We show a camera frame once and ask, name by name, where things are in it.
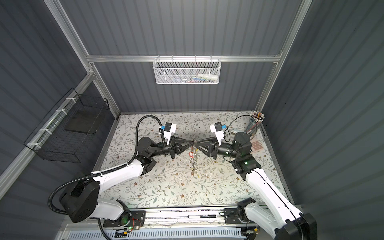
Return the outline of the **large metal keyring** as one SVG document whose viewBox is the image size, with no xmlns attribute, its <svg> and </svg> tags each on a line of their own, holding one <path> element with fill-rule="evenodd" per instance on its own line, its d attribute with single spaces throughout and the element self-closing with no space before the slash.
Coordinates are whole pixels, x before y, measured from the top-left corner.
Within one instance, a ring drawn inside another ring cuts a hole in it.
<svg viewBox="0 0 384 240">
<path fill-rule="evenodd" d="M 196 177 L 196 178 L 200 178 L 200 174 L 198 171 L 198 165 L 197 165 L 197 159 L 196 159 L 196 154 L 197 154 L 198 149 L 195 147 L 196 140 L 193 140 L 193 141 L 194 141 L 194 146 L 190 148 L 190 152 L 194 153 L 194 157 L 190 158 L 191 176 Z"/>
</svg>

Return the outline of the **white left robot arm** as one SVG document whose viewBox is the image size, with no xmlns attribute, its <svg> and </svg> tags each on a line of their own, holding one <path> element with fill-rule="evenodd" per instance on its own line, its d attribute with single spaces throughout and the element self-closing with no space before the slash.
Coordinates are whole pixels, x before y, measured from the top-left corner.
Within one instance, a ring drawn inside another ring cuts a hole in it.
<svg viewBox="0 0 384 240">
<path fill-rule="evenodd" d="M 99 194 L 121 182 L 149 173 L 157 163 L 153 157 L 169 155 L 174 158 L 193 144 L 193 141 L 174 136 L 168 145 L 157 144 L 149 137 L 141 138 L 135 147 L 136 155 L 130 163 L 98 172 L 95 177 L 86 177 L 68 184 L 59 197 L 64 214 L 74 223 L 88 218 L 118 220 L 121 215 L 129 212 L 128 207 L 120 200 L 100 199 Z"/>
</svg>

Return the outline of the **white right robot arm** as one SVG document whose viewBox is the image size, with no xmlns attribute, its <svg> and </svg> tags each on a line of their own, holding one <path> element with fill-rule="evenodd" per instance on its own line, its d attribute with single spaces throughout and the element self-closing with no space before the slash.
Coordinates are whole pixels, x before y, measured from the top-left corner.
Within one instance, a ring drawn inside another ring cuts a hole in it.
<svg viewBox="0 0 384 240">
<path fill-rule="evenodd" d="M 250 137 L 238 133 L 231 144 L 219 143 L 216 138 L 208 138 L 195 143 L 195 147 L 206 156 L 232 157 L 231 165 L 261 197 L 267 205 L 264 210 L 256 201 L 246 199 L 238 203 L 239 218 L 244 222 L 254 222 L 275 240 L 316 240 L 318 228 L 315 218 L 304 214 L 294 206 L 268 178 L 261 165 L 251 154 Z"/>
</svg>

